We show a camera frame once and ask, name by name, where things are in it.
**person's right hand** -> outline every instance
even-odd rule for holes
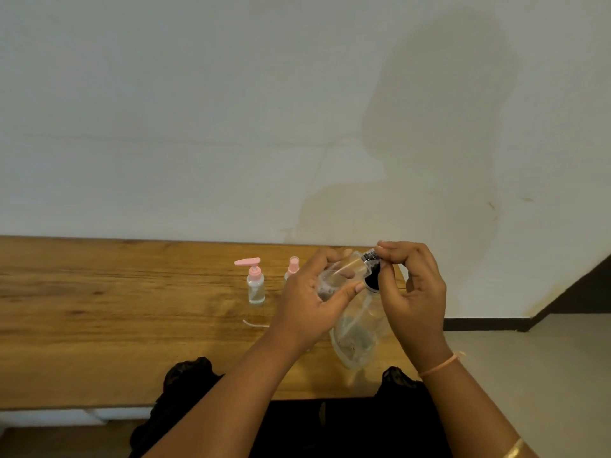
[[[378,276],[380,297],[390,327],[418,372],[452,356],[444,338],[446,283],[435,257],[425,244],[380,241],[375,248],[382,259]],[[394,267],[408,269],[406,295],[401,295]]]

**pink spray bottle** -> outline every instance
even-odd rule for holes
[[[250,267],[246,284],[248,284],[248,301],[253,305],[261,305],[265,300],[265,277],[259,268],[261,259],[255,257],[252,259],[237,260],[233,264]]]

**floor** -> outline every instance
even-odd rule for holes
[[[549,315],[528,333],[447,338],[542,458],[611,456],[611,315]],[[10,429],[0,457],[124,458],[136,424]]]

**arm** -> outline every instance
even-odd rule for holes
[[[270,328],[145,458],[246,457],[276,388],[293,363],[335,324],[362,283],[323,303],[318,275],[340,253],[320,249],[286,282]]]
[[[390,326],[414,367],[425,373],[452,356],[443,333],[446,284],[424,244],[380,241],[376,252],[383,259],[378,281]],[[389,263],[407,267],[406,296],[399,292]],[[422,380],[437,407],[454,456],[500,458],[519,439],[511,423],[459,361],[425,374]],[[537,455],[524,445],[517,456]]]

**spray bottle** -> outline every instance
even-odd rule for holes
[[[246,284],[248,284],[248,301],[253,305],[261,305],[265,300],[265,277],[258,267],[261,259],[255,257],[252,259],[237,260],[233,264],[250,267]]]
[[[294,275],[298,271],[299,271],[299,257],[292,256],[288,260],[288,270],[284,274],[284,282],[286,283],[286,280],[288,279],[288,277],[291,275]]]

